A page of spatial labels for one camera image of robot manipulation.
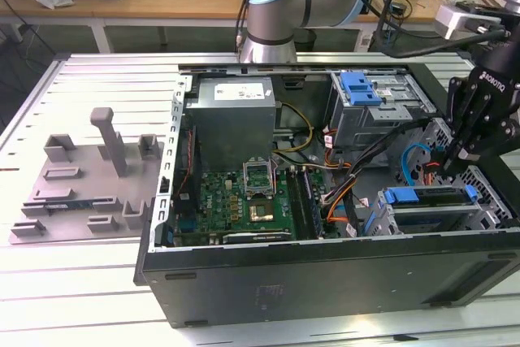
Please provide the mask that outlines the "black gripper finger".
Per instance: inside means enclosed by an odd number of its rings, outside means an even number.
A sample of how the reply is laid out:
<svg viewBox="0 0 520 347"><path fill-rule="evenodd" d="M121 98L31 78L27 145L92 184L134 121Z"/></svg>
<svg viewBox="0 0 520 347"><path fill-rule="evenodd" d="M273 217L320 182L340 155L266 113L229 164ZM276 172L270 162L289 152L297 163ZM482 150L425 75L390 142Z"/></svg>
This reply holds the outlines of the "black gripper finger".
<svg viewBox="0 0 520 347"><path fill-rule="evenodd" d="M465 160L496 157L519 148L519 110L492 123L479 121L470 130Z"/></svg>
<svg viewBox="0 0 520 347"><path fill-rule="evenodd" d="M485 80L477 76L454 77L448 86L445 122L452 140L442 158L442 177L454 177L491 153L489 114L491 93Z"/></svg>

